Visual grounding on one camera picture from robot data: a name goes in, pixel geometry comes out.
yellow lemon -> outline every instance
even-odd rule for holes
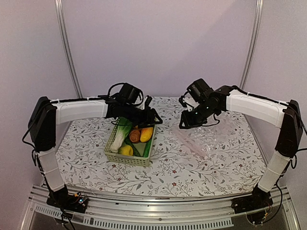
[[[125,145],[119,148],[118,153],[125,156],[133,156],[133,149],[130,145]]]

vertical metal pole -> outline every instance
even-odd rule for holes
[[[78,98],[83,98],[81,88],[79,85],[79,81],[78,81],[78,77],[77,77],[77,73],[76,73],[76,69],[75,69],[75,66],[72,60],[71,49],[70,49],[69,42],[68,42],[62,0],[55,0],[55,5],[56,5],[58,22],[59,22],[59,30],[60,30],[61,37],[62,37],[62,42],[64,46],[64,51],[65,51],[68,67],[71,73],[72,83],[73,83],[73,86],[75,88]]]
[[[253,31],[251,35],[251,40],[249,44],[249,50],[248,50],[248,56],[245,62],[241,82],[240,82],[240,88],[244,89],[246,81],[248,79],[248,73],[249,69],[251,66],[251,62],[253,59],[255,47],[256,47],[256,41],[259,33],[259,28],[260,28],[260,22],[261,22],[261,15],[262,15],[262,7],[263,7],[263,0],[257,0],[256,4],[256,12],[255,12],[255,20],[254,20],[254,26],[253,26]]]

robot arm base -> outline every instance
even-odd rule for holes
[[[88,203],[87,195],[69,195],[66,185],[49,194],[47,204],[54,207],[61,207],[72,212],[85,213]]]

robotic arm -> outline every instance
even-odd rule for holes
[[[187,93],[193,99],[185,98]],[[246,93],[236,86],[222,86],[214,91],[203,79],[193,82],[179,102],[187,108],[182,112],[179,124],[183,129],[203,126],[208,117],[219,115],[222,111],[239,112],[280,128],[273,157],[252,195],[232,201],[236,213],[272,205],[270,190],[287,170],[302,137],[303,124],[298,103],[294,100],[289,103],[274,101]]]
[[[155,109],[149,107],[151,97],[147,96],[144,99],[142,91],[138,88],[128,83],[120,84],[123,85],[120,92],[112,96],[110,96],[110,89],[108,95],[97,97],[53,101],[47,97],[41,97],[38,100],[29,121],[27,133],[30,132],[34,144],[35,161],[49,188],[50,198],[47,204],[82,213],[87,206],[87,197],[68,194],[60,175],[55,148],[56,125],[92,117],[125,117],[134,126],[139,127],[162,123]],[[138,97],[142,99],[142,102],[136,104]]]

metal frame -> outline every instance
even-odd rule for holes
[[[253,55],[254,55],[254,51],[256,47],[256,41],[258,38],[258,33],[259,33],[259,28],[260,28],[262,7],[263,7],[263,0],[257,0],[255,20],[254,20],[253,31],[252,31],[251,40],[250,40],[249,49],[248,49],[248,56],[245,62],[241,82],[239,85],[241,89],[244,89],[246,81],[248,79],[248,73],[249,73],[249,69],[251,66],[252,59],[253,59]]]
[[[70,193],[79,190],[69,187]],[[282,187],[283,207],[291,229],[298,230],[299,225],[286,187]],[[232,217],[246,215],[235,214],[231,208],[234,197],[144,197],[137,195],[114,194],[84,189],[90,197],[85,214],[74,213],[72,222],[103,229],[139,229],[139,230],[178,230],[178,229],[221,229],[233,226]],[[273,206],[280,203],[280,192],[272,189]],[[60,218],[61,211],[46,205],[48,189],[33,186],[28,198],[27,213],[21,229],[27,230],[34,212]]]
[[[81,88],[79,85],[79,80],[78,80],[77,73],[76,73],[76,69],[75,69],[75,66],[72,60],[71,49],[70,49],[69,42],[68,42],[62,0],[55,0],[55,5],[56,5],[56,12],[57,12],[57,17],[58,17],[58,22],[59,22],[59,30],[60,30],[61,37],[62,37],[64,52],[66,55],[69,71],[71,73],[71,80],[75,88],[77,97],[83,98]]]

